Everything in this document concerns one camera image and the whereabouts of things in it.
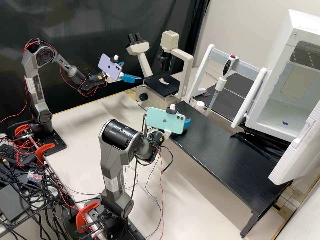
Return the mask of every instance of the mint green smartphone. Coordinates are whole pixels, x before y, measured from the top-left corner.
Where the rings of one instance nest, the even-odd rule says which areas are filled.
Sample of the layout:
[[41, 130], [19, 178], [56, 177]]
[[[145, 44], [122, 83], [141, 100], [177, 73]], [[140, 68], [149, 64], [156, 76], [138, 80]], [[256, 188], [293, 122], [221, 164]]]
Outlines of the mint green smartphone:
[[147, 111], [146, 124], [158, 129], [166, 129], [172, 133], [181, 134], [186, 117], [182, 114], [170, 114], [165, 110], [149, 107]]

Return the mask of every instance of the table leg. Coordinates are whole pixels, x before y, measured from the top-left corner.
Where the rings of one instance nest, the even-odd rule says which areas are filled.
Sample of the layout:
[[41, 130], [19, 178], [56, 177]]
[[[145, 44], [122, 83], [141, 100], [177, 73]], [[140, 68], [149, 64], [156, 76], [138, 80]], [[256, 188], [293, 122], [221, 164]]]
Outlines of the table leg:
[[259, 218], [257, 216], [252, 215], [252, 217], [249, 219], [247, 225], [244, 226], [244, 228], [242, 229], [242, 231], [240, 233], [241, 238], [244, 238], [247, 235], [247, 233], [257, 223], [258, 220], [259, 220]]

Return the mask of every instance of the white table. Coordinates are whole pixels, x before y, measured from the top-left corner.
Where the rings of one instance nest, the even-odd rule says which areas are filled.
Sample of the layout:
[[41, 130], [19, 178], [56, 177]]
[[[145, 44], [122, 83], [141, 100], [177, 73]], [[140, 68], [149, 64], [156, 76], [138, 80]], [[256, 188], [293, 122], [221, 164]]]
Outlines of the white table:
[[[119, 93], [55, 114], [53, 126], [66, 142], [67, 148], [46, 157], [47, 163], [64, 185], [78, 192], [100, 194], [104, 183], [100, 169], [98, 135], [103, 124], [115, 118], [140, 131], [143, 113], [145, 111], [135, 100], [125, 93]], [[164, 157], [162, 161], [166, 166], [170, 158]], [[160, 166], [159, 161], [148, 183], [149, 191], [159, 203]], [[155, 230], [160, 219], [156, 202], [144, 188], [152, 167], [153, 164], [147, 167], [138, 165], [139, 183], [133, 195], [134, 207], [129, 215], [129, 219], [144, 236]], [[134, 176], [130, 169], [127, 173], [126, 187], [132, 186]], [[173, 167], [169, 167], [163, 174], [162, 186], [165, 199], [162, 239], [212, 239], [213, 236], [225, 236], [226, 233], [228, 239], [240, 239], [239, 230]], [[70, 190], [69, 193], [75, 197], [75, 201], [93, 197]], [[78, 203], [77, 207], [82, 208], [83, 205]], [[150, 239], [159, 239], [160, 235], [161, 228]]]

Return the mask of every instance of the microscope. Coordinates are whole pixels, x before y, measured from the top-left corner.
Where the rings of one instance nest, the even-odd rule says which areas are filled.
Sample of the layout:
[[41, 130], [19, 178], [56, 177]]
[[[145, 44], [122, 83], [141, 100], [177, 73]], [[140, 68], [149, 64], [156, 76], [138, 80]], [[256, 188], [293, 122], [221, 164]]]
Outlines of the microscope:
[[[165, 31], [161, 37], [161, 54], [158, 59], [161, 61], [160, 74], [153, 74], [145, 56], [149, 49], [149, 42], [143, 40], [139, 33], [128, 35], [129, 45], [127, 52], [132, 56], [137, 56], [143, 75], [144, 84], [137, 86], [136, 100], [138, 104], [147, 110], [148, 107], [166, 109], [171, 104], [181, 101], [186, 95], [190, 72], [193, 63], [193, 56], [178, 48], [179, 34], [174, 31]], [[170, 76], [166, 72], [170, 70], [173, 56], [183, 60], [183, 69], [180, 81]]]

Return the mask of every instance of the white bottle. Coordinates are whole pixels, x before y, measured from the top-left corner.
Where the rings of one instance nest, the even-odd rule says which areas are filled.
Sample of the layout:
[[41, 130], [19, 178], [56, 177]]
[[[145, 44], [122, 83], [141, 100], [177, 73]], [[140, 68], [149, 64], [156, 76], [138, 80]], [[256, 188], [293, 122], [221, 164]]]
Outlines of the white bottle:
[[203, 112], [204, 112], [204, 102], [202, 102], [202, 101], [197, 101], [197, 103], [196, 103], [196, 105], [194, 106], [194, 108], [195, 108], [197, 111], [203, 113]]

